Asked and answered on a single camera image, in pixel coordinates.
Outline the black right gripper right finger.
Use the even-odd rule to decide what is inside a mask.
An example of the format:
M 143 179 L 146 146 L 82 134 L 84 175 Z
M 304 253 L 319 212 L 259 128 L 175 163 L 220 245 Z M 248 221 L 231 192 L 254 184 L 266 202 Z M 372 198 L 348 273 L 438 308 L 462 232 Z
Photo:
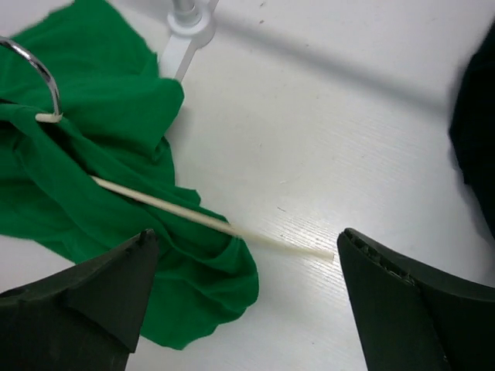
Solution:
M 492 370 L 494 289 L 346 228 L 337 240 L 369 370 Z

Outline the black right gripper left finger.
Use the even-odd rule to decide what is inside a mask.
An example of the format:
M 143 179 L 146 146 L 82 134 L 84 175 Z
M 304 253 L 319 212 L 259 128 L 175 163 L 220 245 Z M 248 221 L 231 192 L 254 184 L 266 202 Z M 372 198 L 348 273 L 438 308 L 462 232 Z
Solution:
M 145 230 L 107 253 L 1 294 L 3 370 L 124 370 L 159 257 Z

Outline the cream hanger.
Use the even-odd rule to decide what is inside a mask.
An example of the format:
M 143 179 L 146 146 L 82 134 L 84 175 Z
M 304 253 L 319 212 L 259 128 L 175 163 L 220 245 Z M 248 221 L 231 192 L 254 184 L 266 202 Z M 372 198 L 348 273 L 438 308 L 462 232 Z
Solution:
M 18 43 L 6 38 L 1 38 L 1 46 L 11 50 L 16 55 L 22 57 L 29 65 L 41 76 L 44 83 L 47 85 L 51 100 L 53 103 L 53 113 L 38 113 L 36 115 L 36 121 L 39 123 L 50 123 L 55 124 L 61 122 L 63 114 L 60 109 L 60 92 L 56 81 L 51 74 L 51 72 L 46 68 L 46 66 L 32 54 L 30 51 L 20 46 Z M 108 180 L 98 178 L 93 176 L 92 179 L 102 188 L 107 189 L 112 192 L 116 192 L 119 195 L 128 197 L 140 203 L 144 203 L 149 206 L 153 206 L 156 209 L 163 210 L 167 213 L 171 213 L 175 216 L 182 217 L 183 219 L 189 220 L 194 223 L 201 224 L 213 230 L 221 233 L 228 234 L 233 237 L 239 237 L 244 240 L 252 241 L 262 247 L 268 247 L 271 249 L 281 250 L 287 254 L 298 254 L 304 256 L 317 257 L 319 259 L 324 259 L 332 262 L 334 259 L 334 253 L 328 250 L 315 250 L 308 247 L 300 247 L 293 243 L 286 243 L 279 240 L 272 239 L 265 235 L 252 232 L 240 228 L 239 226 L 233 226 L 228 222 L 213 218 L 211 216 L 204 215 L 202 213 L 196 212 L 191 209 L 176 205 L 174 203 L 167 202 L 162 199 L 144 194 L 142 192 L 136 191 L 124 187 L 122 185 L 109 182 Z

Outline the green t-shirt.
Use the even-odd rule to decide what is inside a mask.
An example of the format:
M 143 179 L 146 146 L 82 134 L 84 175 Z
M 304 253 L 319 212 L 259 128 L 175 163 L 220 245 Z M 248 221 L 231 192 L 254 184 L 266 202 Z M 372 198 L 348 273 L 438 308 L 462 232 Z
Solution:
M 165 133 L 184 99 L 156 55 L 105 1 L 75 1 L 15 41 L 56 80 L 63 116 L 37 72 L 1 52 L 1 232 L 80 263 L 154 230 L 159 262 L 141 334 L 172 349 L 239 319 L 258 298 L 246 243 L 102 189 L 95 179 L 187 209 L 200 196 L 175 182 Z

